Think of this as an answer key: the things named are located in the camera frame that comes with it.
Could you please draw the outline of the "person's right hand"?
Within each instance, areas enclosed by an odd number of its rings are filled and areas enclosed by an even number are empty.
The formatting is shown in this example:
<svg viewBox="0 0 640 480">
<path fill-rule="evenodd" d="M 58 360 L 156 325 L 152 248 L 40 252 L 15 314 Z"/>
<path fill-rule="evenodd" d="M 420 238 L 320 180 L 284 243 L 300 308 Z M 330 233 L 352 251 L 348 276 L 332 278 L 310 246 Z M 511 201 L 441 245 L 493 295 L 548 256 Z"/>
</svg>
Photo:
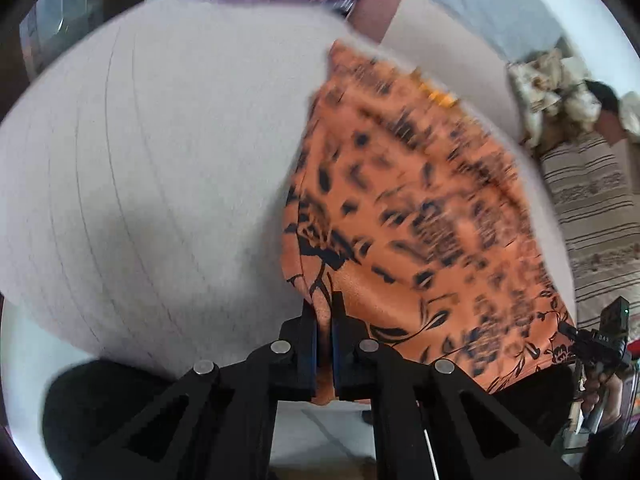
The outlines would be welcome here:
<svg viewBox="0 0 640 480">
<path fill-rule="evenodd" d="M 623 382 L 616 374 L 598 374 L 593 368 L 587 373 L 582 394 L 582 414 L 587 416 L 600 405 L 602 416 L 599 428 L 611 426 L 620 419 L 622 396 Z"/>
</svg>

